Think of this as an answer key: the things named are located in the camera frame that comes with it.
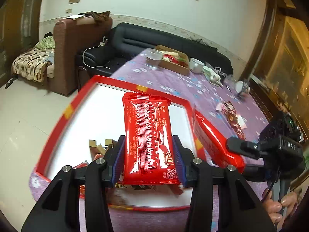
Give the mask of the person right hand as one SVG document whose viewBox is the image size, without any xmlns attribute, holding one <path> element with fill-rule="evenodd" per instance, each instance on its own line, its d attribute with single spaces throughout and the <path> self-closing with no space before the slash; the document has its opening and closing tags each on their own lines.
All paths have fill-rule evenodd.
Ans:
<svg viewBox="0 0 309 232">
<path fill-rule="evenodd" d="M 262 194 L 262 199 L 264 200 L 262 206 L 269 214 L 272 222 L 279 228 L 283 227 L 285 220 L 295 213 L 298 206 L 297 193 L 295 192 L 288 193 L 278 202 L 272 199 L 272 191 L 266 188 Z"/>
</svg>

